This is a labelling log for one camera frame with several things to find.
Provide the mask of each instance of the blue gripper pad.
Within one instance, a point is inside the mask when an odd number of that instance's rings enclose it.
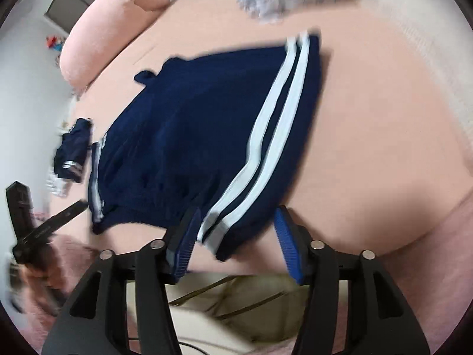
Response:
[[[286,207],[278,207],[274,215],[274,227],[286,261],[289,275],[297,282],[304,283],[303,268],[306,263],[307,247],[301,247],[297,238],[299,233]]]
[[[202,215],[200,209],[189,209],[182,218],[181,224],[172,237],[172,240],[169,242],[166,259],[171,265],[171,275],[176,282],[178,282],[187,271],[187,266],[201,223]]]

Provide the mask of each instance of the pink pillow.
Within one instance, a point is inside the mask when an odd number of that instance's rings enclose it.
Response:
[[[95,0],[70,31],[61,53],[63,77],[83,91],[170,0]]]

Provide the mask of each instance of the folded navy garment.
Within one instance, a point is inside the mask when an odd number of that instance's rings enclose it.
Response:
[[[61,146],[56,150],[53,169],[60,179],[82,181],[83,167],[90,146],[92,122],[77,119],[72,129],[62,135]]]
[[[198,206],[198,239],[219,260],[254,238],[287,191],[320,90],[317,36],[169,59],[92,147],[93,231],[177,226]]]

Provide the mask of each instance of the silver bolt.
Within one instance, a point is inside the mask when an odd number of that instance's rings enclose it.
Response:
[[[162,247],[164,247],[164,241],[162,241],[161,239],[156,239],[155,241],[151,242],[152,249],[159,249]]]
[[[364,250],[361,255],[363,255],[363,257],[366,259],[366,260],[373,260],[376,255],[373,251],[370,251],[369,249],[366,249]]]
[[[114,252],[112,250],[106,249],[105,251],[102,251],[100,253],[100,258],[102,260],[107,260],[110,259],[114,255]]]
[[[325,243],[323,241],[311,241],[310,246],[313,249],[322,249],[323,247],[325,247]]]

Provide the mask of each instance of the bed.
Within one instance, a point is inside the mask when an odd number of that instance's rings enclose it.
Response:
[[[272,25],[249,18],[235,0],[177,0],[90,85],[73,118],[93,119],[97,141],[142,89],[133,81],[139,71],[159,72],[174,55],[278,43],[308,28],[321,33],[323,91],[285,204],[313,238],[384,255],[432,353],[441,354],[473,295],[473,34],[453,0],[317,5]],[[87,181],[73,185],[67,198],[51,198],[51,213],[86,193]],[[59,233],[125,253],[164,230],[122,224],[96,236],[85,212]],[[224,263],[197,245],[190,269],[259,274],[284,272],[285,263],[268,226]]]

